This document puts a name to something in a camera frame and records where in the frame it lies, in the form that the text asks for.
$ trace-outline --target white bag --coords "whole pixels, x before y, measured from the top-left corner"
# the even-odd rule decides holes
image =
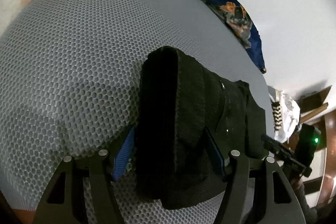
[[[282,122],[281,128],[275,130],[274,139],[280,143],[286,142],[299,124],[300,108],[292,97],[283,91],[276,90],[276,101],[280,102]]]

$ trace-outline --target silver screw head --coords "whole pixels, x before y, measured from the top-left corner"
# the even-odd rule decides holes
[[[231,155],[235,156],[235,157],[238,157],[240,155],[240,152],[238,150],[232,150]]]
[[[108,153],[108,151],[106,149],[102,149],[102,150],[99,151],[98,154],[99,154],[99,156],[106,156],[107,153]]]
[[[64,158],[63,158],[63,161],[64,162],[70,162],[72,160],[72,157],[71,156],[65,156]]]
[[[266,160],[267,160],[270,164],[272,164],[272,163],[275,162],[275,159],[274,159],[273,157],[271,157],[271,156],[268,156],[268,157],[266,158]]]

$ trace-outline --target gray mesh seat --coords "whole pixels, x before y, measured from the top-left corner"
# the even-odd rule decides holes
[[[272,135],[262,74],[200,0],[33,0],[0,38],[0,189],[13,208],[36,208],[65,155],[91,155],[136,124],[142,64],[163,45],[248,82]],[[133,166],[115,184],[127,223],[212,223],[222,198],[167,211],[134,186]]]

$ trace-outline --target black cloth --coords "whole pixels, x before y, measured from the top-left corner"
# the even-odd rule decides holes
[[[317,210],[315,208],[310,208],[306,196],[305,196],[305,187],[302,184],[297,190],[294,191],[297,200],[301,206],[306,224],[315,224],[317,221]]]
[[[190,207],[225,190],[204,149],[205,126],[230,150],[258,159],[268,154],[261,142],[265,111],[248,83],[221,78],[182,51],[161,47],[148,55],[140,88],[137,188],[164,208]]]

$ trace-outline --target black device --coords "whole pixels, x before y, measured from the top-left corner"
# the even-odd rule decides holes
[[[273,153],[276,158],[283,161],[283,172],[288,180],[291,175],[309,177],[311,174],[310,164],[320,141],[321,132],[310,125],[302,124],[299,132],[299,141],[295,151],[288,149],[282,143],[262,136],[264,148]]]

